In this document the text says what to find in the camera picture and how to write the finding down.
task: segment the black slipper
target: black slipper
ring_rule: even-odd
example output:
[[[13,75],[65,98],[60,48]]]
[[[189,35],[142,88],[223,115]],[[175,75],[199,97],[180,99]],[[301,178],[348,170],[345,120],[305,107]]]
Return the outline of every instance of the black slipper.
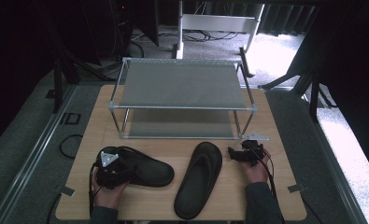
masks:
[[[201,213],[221,165],[221,152],[215,145],[203,142],[196,147],[175,199],[175,212],[179,217],[189,220]]]
[[[105,147],[101,151],[118,154],[120,163],[133,168],[129,184],[146,187],[164,187],[170,184],[175,172],[169,164],[157,161],[152,157],[131,147]]]

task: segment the floor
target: floor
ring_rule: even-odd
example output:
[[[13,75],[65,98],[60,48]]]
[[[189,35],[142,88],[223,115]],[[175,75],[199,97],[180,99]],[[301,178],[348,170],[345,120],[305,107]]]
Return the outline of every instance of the floor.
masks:
[[[174,28],[164,27],[159,47],[139,34],[134,37],[137,45],[130,47],[131,56],[141,57],[139,45],[146,58],[172,58],[177,40],[175,33]],[[238,60],[238,48],[247,43],[248,37],[230,36],[230,40],[185,41],[184,58]],[[248,52],[250,70],[256,74],[248,79],[250,85],[256,88],[284,75],[303,38],[302,35],[256,35]],[[96,68],[104,68],[105,75],[114,77],[119,69],[112,64],[114,60],[105,60],[102,67]],[[310,205],[305,220],[288,223],[319,223],[318,218],[325,223],[369,223],[369,165],[361,149],[354,140],[350,144],[352,151],[359,154],[349,157],[345,153],[342,144],[347,141],[342,141],[342,132],[347,136],[352,133],[339,109],[328,107],[320,99],[323,106],[318,109],[319,123],[307,115],[308,92],[303,98],[290,92],[296,79],[265,92],[297,183],[305,186],[302,195]],[[45,99],[46,92],[53,89],[51,73],[39,82],[0,138],[0,223],[86,223],[84,220],[63,221],[53,215],[55,199],[73,163],[59,148],[75,156],[80,138],[64,139],[84,132],[98,90],[104,84],[106,82],[81,71],[78,86],[64,85],[65,95],[71,95],[65,98],[64,110],[51,114],[54,102]],[[81,114],[80,123],[61,123],[66,118],[64,113]],[[337,128],[341,133],[339,137],[335,134]]]

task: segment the dark wall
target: dark wall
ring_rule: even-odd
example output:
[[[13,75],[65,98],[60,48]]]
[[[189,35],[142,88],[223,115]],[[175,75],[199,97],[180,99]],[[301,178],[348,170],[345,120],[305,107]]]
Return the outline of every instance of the dark wall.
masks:
[[[0,135],[53,66],[29,1],[0,0]]]

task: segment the black device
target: black device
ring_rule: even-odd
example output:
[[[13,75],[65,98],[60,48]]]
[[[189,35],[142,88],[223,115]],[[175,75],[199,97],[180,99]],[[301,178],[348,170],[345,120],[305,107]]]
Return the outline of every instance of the black device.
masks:
[[[228,153],[230,154],[231,160],[235,161],[246,161],[251,166],[257,164],[258,161],[262,160],[265,156],[263,151],[263,144],[258,144],[257,140],[245,140],[242,142],[243,151],[234,150],[228,147]]]
[[[135,167],[128,165],[117,147],[105,147],[98,154],[95,166],[98,167],[96,182],[101,187],[114,189],[128,182],[135,175]]]

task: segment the person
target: person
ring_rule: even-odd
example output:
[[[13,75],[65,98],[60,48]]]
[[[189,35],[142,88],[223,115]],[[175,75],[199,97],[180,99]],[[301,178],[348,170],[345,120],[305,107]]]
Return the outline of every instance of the person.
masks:
[[[100,187],[96,182],[97,168],[92,175],[93,210],[90,224],[117,223],[118,204],[128,182],[114,189]]]
[[[268,156],[263,157],[266,165],[271,154],[264,149]],[[261,162],[250,167],[247,162],[239,162],[248,185],[245,187],[247,208],[246,223],[249,224],[272,224],[282,223],[282,215],[277,200],[272,196],[268,187],[268,172]]]
[[[268,156],[263,157],[263,163],[267,164],[270,154],[266,149],[264,151]],[[253,167],[250,167],[247,162],[239,161],[239,164],[248,179],[248,185],[245,187],[248,203],[246,208],[246,223],[282,223],[280,208],[267,184],[268,172],[265,167],[261,162],[258,162]],[[117,222],[118,204],[127,185],[128,183],[123,183],[114,189],[102,188],[96,183],[96,172],[93,173],[94,207],[90,224],[113,224]]]

